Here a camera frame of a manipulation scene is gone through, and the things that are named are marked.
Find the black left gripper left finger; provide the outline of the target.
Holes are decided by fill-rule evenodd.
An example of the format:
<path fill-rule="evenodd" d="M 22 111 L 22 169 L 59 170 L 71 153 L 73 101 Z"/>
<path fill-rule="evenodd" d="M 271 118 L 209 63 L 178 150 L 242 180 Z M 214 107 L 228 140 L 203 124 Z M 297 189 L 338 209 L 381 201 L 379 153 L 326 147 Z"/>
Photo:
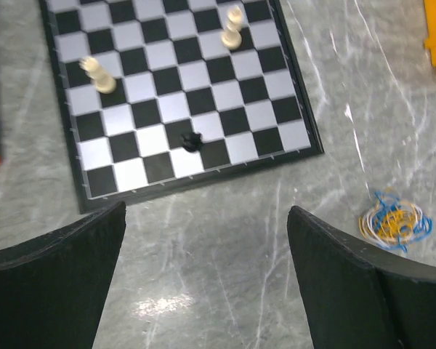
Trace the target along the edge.
<path fill-rule="evenodd" d="M 0 348 L 91 348 L 126 230 L 111 204 L 0 250 Z"/>

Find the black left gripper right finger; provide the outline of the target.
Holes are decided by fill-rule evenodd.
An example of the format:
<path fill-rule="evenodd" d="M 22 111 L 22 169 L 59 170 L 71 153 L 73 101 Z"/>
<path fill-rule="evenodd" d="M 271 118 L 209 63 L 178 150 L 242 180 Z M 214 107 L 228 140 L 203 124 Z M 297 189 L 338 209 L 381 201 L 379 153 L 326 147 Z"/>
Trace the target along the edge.
<path fill-rule="evenodd" d="M 436 348 L 436 267 L 299 206 L 288 213 L 287 232 L 314 348 Z"/>

